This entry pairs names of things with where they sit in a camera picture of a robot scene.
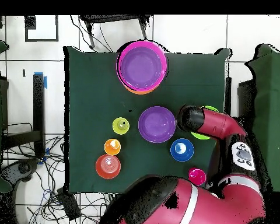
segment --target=white tile floor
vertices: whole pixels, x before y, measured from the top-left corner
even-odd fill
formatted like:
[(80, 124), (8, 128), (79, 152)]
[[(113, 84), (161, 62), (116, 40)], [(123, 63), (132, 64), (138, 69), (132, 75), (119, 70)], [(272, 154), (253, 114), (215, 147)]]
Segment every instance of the white tile floor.
[[(43, 18), (36, 16), (37, 29), (29, 30), (31, 39), (51, 39), (54, 36), (54, 16)], [(79, 26), (78, 16), (72, 16), (73, 23)], [(82, 51), (91, 51), (88, 34), (82, 33), (72, 24), (70, 16), (59, 16), (59, 42), (25, 42), (25, 24), (23, 16), (7, 16), (3, 19), (0, 29), (0, 40), (7, 42), (9, 50), (0, 55), (0, 71), (9, 80), (8, 118), (9, 124), (29, 122), (32, 118), (32, 74), (43, 72), (47, 76), (48, 85), (45, 89), (45, 130), (46, 139), (63, 136), (64, 133), (64, 54), (63, 46), (75, 46)], [(113, 51), (117, 51), (124, 43), (142, 39), (137, 20), (113, 23), (102, 23), (101, 30)], [(100, 32), (99, 24), (94, 25), (95, 38), (106, 45)], [(261, 43), (270, 43), (280, 50), (280, 15), (155, 15), (150, 18), (146, 29), (149, 40), (155, 40), (170, 52), (176, 53), (214, 53), (224, 47), (231, 48), (229, 75), (232, 77), (232, 116), (237, 116), (237, 86), (239, 82), (252, 79), (252, 74), (244, 65), (254, 56), (254, 49)], [(96, 40), (98, 52), (107, 49)], [(29, 126), (18, 125), (9, 128), (9, 132), (28, 131)], [(51, 153), (62, 155), (59, 145)], [(8, 153), (9, 158), (19, 157)], [(54, 172), (57, 188), (64, 184), (64, 165), (58, 164)], [(38, 165), (43, 186), (48, 188), (46, 168)], [(19, 224), (28, 224), (32, 214), (43, 198), (43, 190), (37, 174), (28, 183), (20, 183), (16, 197), (16, 212)], [(77, 195), (82, 213), (90, 216), (100, 215), (105, 210), (102, 194)], [(96, 206), (88, 206), (89, 201)], [(58, 211), (59, 217), (64, 211)], [(77, 219), (77, 224), (95, 224), (88, 218)], [(45, 224), (57, 224), (45, 221)], [(62, 220), (60, 224), (76, 224), (75, 221)]]

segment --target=blue cup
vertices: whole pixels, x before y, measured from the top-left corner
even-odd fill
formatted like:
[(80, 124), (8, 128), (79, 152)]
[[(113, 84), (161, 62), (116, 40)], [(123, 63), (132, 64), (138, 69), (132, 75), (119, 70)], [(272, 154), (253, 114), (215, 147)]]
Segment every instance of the blue cup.
[(172, 143), (170, 153), (178, 162), (186, 162), (192, 158), (194, 146), (188, 139), (180, 138)]

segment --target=power strip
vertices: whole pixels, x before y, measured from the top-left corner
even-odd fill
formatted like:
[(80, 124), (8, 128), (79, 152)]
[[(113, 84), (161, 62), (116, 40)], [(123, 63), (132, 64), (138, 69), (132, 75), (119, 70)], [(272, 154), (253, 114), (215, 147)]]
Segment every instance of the power strip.
[(58, 189), (57, 193), (58, 201), (64, 206), (65, 214), (68, 216), (69, 220), (71, 221), (79, 218), (81, 216), (81, 211), (74, 195), (70, 193), (64, 193), (63, 187)]

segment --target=purple bowl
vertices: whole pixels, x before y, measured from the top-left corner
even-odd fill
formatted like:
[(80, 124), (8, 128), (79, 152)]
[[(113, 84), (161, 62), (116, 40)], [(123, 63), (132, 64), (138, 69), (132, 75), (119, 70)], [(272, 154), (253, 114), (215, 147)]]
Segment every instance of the purple bowl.
[(150, 107), (141, 114), (138, 129), (141, 136), (149, 142), (166, 142), (175, 132), (175, 117), (164, 107)]
[(134, 48), (122, 59), (122, 77), (128, 86), (137, 89), (152, 87), (159, 79), (161, 71), (160, 58), (157, 53), (147, 47)]

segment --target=pink bowl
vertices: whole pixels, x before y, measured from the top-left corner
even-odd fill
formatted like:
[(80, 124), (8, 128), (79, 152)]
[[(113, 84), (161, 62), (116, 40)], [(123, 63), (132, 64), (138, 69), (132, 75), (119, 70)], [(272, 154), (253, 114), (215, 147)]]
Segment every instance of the pink bowl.
[[(160, 68), (158, 68), (158, 73), (157, 74), (157, 78), (154, 78), (153, 82), (150, 82), (148, 84), (148, 86), (145, 86), (145, 87), (140, 87), (140, 86), (134, 86), (132, 85), (131, 83), (129, 83), (127, 80), (125, 80), (124, 78), (124, 75), (123, 75), (123, 68), (122, 68), (122, 65), (123, 65), (123, 61), (124, 61), (124, 58), (126, 56), (129, 56), (133, 53), (135, 53), (134, 51), (132, 51), (133, 49), (136, 49), (138, 48), (139, 50), (140, 49), (145, 49), (145, 48), (148, 48), (150, 50), (152, 50), (155, 54), (155, 56), (157, 56), (158, 58), (158, 63), (160, 63)], [(119, 80), (121, 81), (121, 83), (125, 86), (125, 87), (128, 87), (134, 91), (139, 91), (139, 92), (145, 92), (145, 91), (149, 91), (149, 90), (152, 90), (152, 89), (155, 89), (156, 87), (159, 86), (159, 84), (161, 83), (161, 81), (164, 79), (165, 77), (165, 74), (166, 74), (166, 69), (167, 69), (167, 60), (166, 60), (166, 57), (164, 55), (164, 52), (153, 42), (150, 42), (150, 41), (146, 41), (146, 40), (141, 40), (141, 41), (135, 41), (133, 43), (131, 43), (130, 45), (128, 45), (118, 56), (117, 58), (117, 62), (116, 62), (116, 73), (117, 73), (117, 76), (119, 78)]]

